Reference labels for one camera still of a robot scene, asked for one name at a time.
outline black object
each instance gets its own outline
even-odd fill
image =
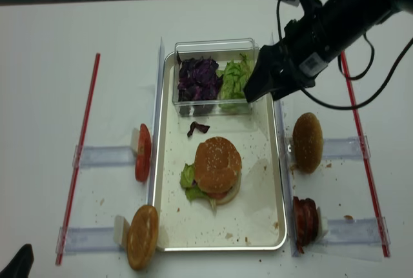
[[[352,106],[336,106],[336,105],[331,105],[331,104],[327,104],[326,102],[320,101],[318,98],[314,97],[313,95],[311,95],[310,93],[308,93],[304,88],[301,88],[301,91],[307,95],[311,100],[313,100],[314,102],[316,102],[317,104],[320,104],[321,106],[327,107],[329,109],[335,109],[335,110],[354,110],[354,109],[358,109],[361,107],[364,107],[368,104],[370,104],[377,96],[379,96],[379,94],[386,88],[386,85],[388,84],[388,82],[390,81],[390,79],[392,78],[394,71],[396,70],[396,68],[398,67],[401,59],[405,56],[406,52],[410,49],[410,47],[413,45],[413,38],[407,43],[407,45],[404,47],[404,49],[400,52],[398,58],[394,61],[392,68],[390,69],[390,71],[388,72],[386,79],[383,81],[383,84],[380,86],[380,88],[378,88],[378,90],[376,92],[374,92],[374,94],[372,96],[370,96],[368,99],[366,99],[364,102],[356,104],[356,105],[352,105]]]
[[[358,74],[357,76],[347,76],[347,75],[345,75],[344,72],[343,72],[343,69],[341,68],[341,54],[339,54],[338,57],[337,57],[338,70],[340,71],[341,75],[343,75],[344,78],[347,79],[347,80],[351,80],[351,81],[360,80],[361,78],[363,78],[364,76],[367,75],[367,72],[370,70],[370,67],[372,67],[372,64],[373,64],[373,61],[374,61],[374,54],[376,53],[376,51],[374,50],[373,44],[368,40],[366,33],[363,34],[363,37],[364,37],[364,40],[370,46],[371,54],[370,54],[370,61],[368,62],[368,65],[367,65],[366,69],[363,70],[360,74]]]
[[[31,244],[25,244],[0,272],[0,278],[27,278],[34,262]]]
[[[373,25],[401,10],[413,12],[413,0],[328,0],[324,6],[319,0],[299,1],[304,16],[286,25],[276,45],[259,52],[244,87],[249,103],[269,92],[278,100],[315,86],[328,63]]]

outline metal tray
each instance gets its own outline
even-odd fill
[[[233,51],[220,52],[229,61]],[[166,57],[155,147],[154,191],[149,201],[159,213],[161,251],[276,250],[287,238],[277,153],[274,105],[268,95],[249,115],[181,117],[172,103],[174,54]],[[192,121],[210,125],[207,134],[188,139]],[[238,195],[214,213],[207,201],[190,203],[179,185],[185,163],[192,164],[199,143],[213,136],[229,139],[242,156]]]

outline sliced tomato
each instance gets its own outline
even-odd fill
[[[145,182],[149,176],[150,154],[152,144],[150,142],[149,130],[145,124],[141,124],[139,141],[137,144],[137,157],[135,165],[135,178],[137,181]]]
[[[223,192],[223,193],[207,193],[207,195],[211,198],[211,199],[223,199],[224,197],[226,197],[228,194],[228,192]]]

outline green lettuce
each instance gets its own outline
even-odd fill
[[[181,180],[180,184],[182,188],[190,188],[192,187],[192,183],[194,182],[194,165],[187,165],[183,168],[181,172]]]
[[[217,70],[217,75],[223,77],[223,85],[219,91],[220,99],[244,99],[243,89],[252,73],[252,60],[246,54],[239,54],[241,62],[235,63],[234,60],[227,63],[225,70]],[[236,104],[220,104],[223,110],[234,110]]]
[[[213,210],[216,209],[216,200],[209,197],[205,192],[202,192],[201,189],[195,184],[194,186],[192,183],[194,182],[194,165],[187,165],[183,168],[181,172],[181,180],[180,184],[181,187],[185,189],[186,198],[192,202],[194,199],[208,199],[209,203]]]

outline black cable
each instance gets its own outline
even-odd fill
[[[368,70],[370,70],[370,67],[372,67],[372,65],[373,65],[374,54],[376,53],[376,51],[374,50],[373,44],[367,39],[366,33],[363,34],[363,37],[364,37],[365,41],[368,43],[368,45],[370,46],[370,49],[371,49],[370,61],[368,62],[368,65],[367,65],[366,69],[364,70],[364,72],[360,73],[357,76],[353,76],[353,77],[345,75],[343,73],[343,69],[341,68],[341,54],[339,54],[337,56],[338,69],[341,72],[341,74],[344,76],[344,78],[347,79],[347,80],[351,80],[351,81],[360,80],[361,78],[366,76]]]
[[[281,36],[281,21],[279,18],[279,6],[282,0],[279,0],[277,2],[277,25],[278,25],[278,37],[279,37],[279,41],[282,41],[282,36]],[[380,86],[380,88],[374,92],[374,94],[369,97],[366,101],[357,104],[357,105],[352,105],[352,106],[336,106],[336,105],[331,105],[331,104],[327,104],[323,101],[320,101],[317,97],[314,97],[312,94],[310,94],[310,92],[308,92],[307,90],[305,90],[305,88],[301,87],[301,91],[307,95],[311,100],[313,100],[314,102],[316,102],[317,104],[320,104],[321,106],[327,107],[329,109],[335,109],[335,110],[354,110],[354,109],[359,109],[361,107],[364,107],[368,104],[370,104],[385,88],[386,85],[388,84],[388,82],[390,81],[390,79],[393,76],[394,71],[396,70],[396,68],[398,67],[398,64],[400,63],[401,59],[405,56],[406,52],[410,49],[410,47],[413,45],[413,38],[407,43],[407,45],[404,47],[404,49],[400,52],[398,58],[394,61],[392,68],[390,69],[390,71],[388,72],[388,75],[386,77],[386,79],[383,81],[383,84]]]
[[[279,18],[279,5],[281,4],[282,0],[278,0],[277,2],[277,25],[278,25],[278,39],[281,47],[284,48],[283,36],[281,35],[281,20]]]

